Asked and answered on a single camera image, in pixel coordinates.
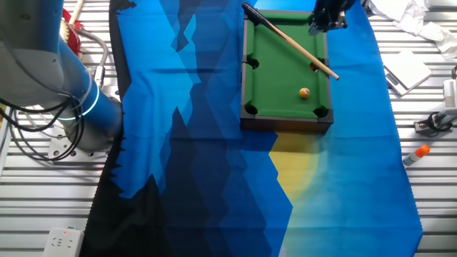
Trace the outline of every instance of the black cable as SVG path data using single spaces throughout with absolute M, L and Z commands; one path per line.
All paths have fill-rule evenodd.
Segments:
M 10 124 L 13 124 L 15 127 L 17 127 L 18 129 L 21 129 L 23 131 L 27 131 L 27 132 L 40 132 L 40 131 L 44 131 L 48 128 L 50 128 L 52 125 L 54 125 L 54 123 L 56 122 L 57 118 L 60 117 L 60 115 L 65 111 L 66 107 L 68 107 L 68 105 L 70 104 L 70 102 L 66 101 L 66 105 L 64 105 L 58 112 L 56 115 L 54 115 L 54 117 L 52 118 L 52 120 L 47 124 L 47 125 L 44 125 L 44 126 L 41 126 L 39 128 L 28 128 L 26 126 L 22 126 L 19 124 L 19 122 L 13 120 L 10 116 L 6 115 L 5 114 L 5 111 L 3 109 L 0 109 L 0 115 L 2 115 Z
M 62 106 L 64 106 L 65 104 L 69 103 L 70 101 L 71 101 L 71 99 L 67 99 L 64 102 L 62 102 L 61 104 L 56 105 L 54 107 L 51 107 L 49 109 L 30 110 L 30 109 L 27 109 L 27 108 L 23 108 L 23 107 L 17 106 L 16 104 L 12 104 L 12 103 L 0 98 L 0 104 L 4 104 L 6 106 L 9 106 L 10 108 L 13 108 L 13 109 L 16 109 L 16 110 L 19 110 L 19 111 L 23 111 L 23 112 L 27 112 L 27 113 L 30 113 L 30 114 L 43 114 L 43 113 L 46 113 L 46 112 L 55 111 L 55 110 L 61 108 Z
M 37 150 L 35 150 L 35 148 L 33 146 L 30 145 L 30 143 L 25 139 L 24 135 L 22 134 L 22 131 L 21 129 L 18 129 L 18 132 L 19 132 L 19 135 L 21 136 L 21 139 L 22 141 L 36 154 L 38 155 L 40 158 L 38 157 L 35 157 L 33 156 L 32 154 L 30 153 L 27 153 L 24 148 L 20 145 L 20 143 L 18 142 L 17 140 L 17 137 L 16 135 L 14 134 L 14 131 L 13 131 L 13 126 L 11 124 L 9 124 L 9 128 L 10 128 L 10 132 L 11 132 L 11 136 L 12 136 L 12 139 L 14 141 L 14 143 L 16 144 L 16 146 L 19 148 L 19 150 L 26 156 L 28 156 L 29 158 L 32 158 L 33 160 L 36 160 L 36 161 L 60 161 L 64 158 L 66 158 L 68 155 L 70 155 L 74 149 L 76 149 L 76 147 L 79 145 L 79 142 L 81 141 L 82 139 L 82 136 L 84 134 L 84 117 L 82 116 L 82 108 L 79 108 L 77 110 L 75 110 L 75 117 L 76 117 L 76 122 L 78 122 L 78 126 L 76 126 L 76 137 L 75 137 L 75 140 L 71 142 L 71 145 L 70 147 L 65 151 L 63 152 L 61 155 L 59 156 L 56 156 L 56 157 L 53 157 L 53 158 L 49 158 L 49 157 L 46 157 L 46 156 L 43 156 L 41 155 Z M 14 112 L 14 118 L 17 120 L 17 113 Z
M 428 123 L 428 127 L 436 132 L 446 132 L 448 131 L 449 129 L 452 128 L 452 124 L 449 124 L 447 127 L 445 128 L 437 128 L 435 126 L 435 123 L 433 122 L 433 115 L 435 114 L 439 114 L 439 112 L 433 112 L 430 114 L 430 116 L 427 118 L 427 123 Z

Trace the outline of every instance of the metal bracket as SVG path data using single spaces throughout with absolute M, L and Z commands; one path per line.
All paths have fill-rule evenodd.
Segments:
M 61 128 L 54 127 L 52 131 L 53 136 L 63 136 L 65 135 L 65 131 Z M 70 147 L 71 142 L 68 138 L 52 138 L 51 144 L 49 145 L 48 156 L 52 158 L 54 156 L 58 156 L 67 150 Z M 61 161 L 55 161 L 54 163 L 57 164 L 67 164 L 67 165 L 81 165 L 83 163 L 94 163 L 100 162 L 105 163 L 106 157 L 108 156 L 108 149 L 104 149 L 102 151 L 95 151 L 95 152 L 86 152 L 79 148 L 76 148 L 69 156 Z

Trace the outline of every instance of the green felt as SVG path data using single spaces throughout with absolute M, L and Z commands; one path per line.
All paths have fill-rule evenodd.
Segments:
M 309 14 L 262 12 L 280 30 L 289 35 L 316 58 L 325 58 L 323 34 L 309 36 Z M 317 119 L 314 110 L 328 108 L 327 78 L 324 72 L 310 70 L 309 61 L 265 26 L 248 24 L 248 59 L 259 62 L 246 72 L 245 105 L 257 109 L 258 116 Z M 311 95 L 300 98 L 302 88 Z

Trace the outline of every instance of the orange cap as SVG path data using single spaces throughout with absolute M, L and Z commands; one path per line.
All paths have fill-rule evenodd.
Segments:
M 416 150 L 415 154 L 417 157 L 422 158 L 430 153 L 430 147 L 428 146 L 421 146 L 419 149 Z

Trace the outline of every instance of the white cloth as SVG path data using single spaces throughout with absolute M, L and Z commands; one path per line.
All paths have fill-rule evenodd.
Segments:
M 371 0 L 370 9 L 379 16 L 393 19 L 393 24 L 416 36 L 423 28 L 427 0 Z
M 433 22 L 423 25 L 429 6 L 428 0 L 371 0 L 370 3 L 374 14 L 393 19 L 393 25 L 414 36 L 435 41 L 444 58 L 456 58 L 457 35 Z
M 452 59 L 457 57 L 457 35 L 452 34 L 448 29 L 429 22 L 422 28 L 419 36 L 435 41 L 444 58 Z

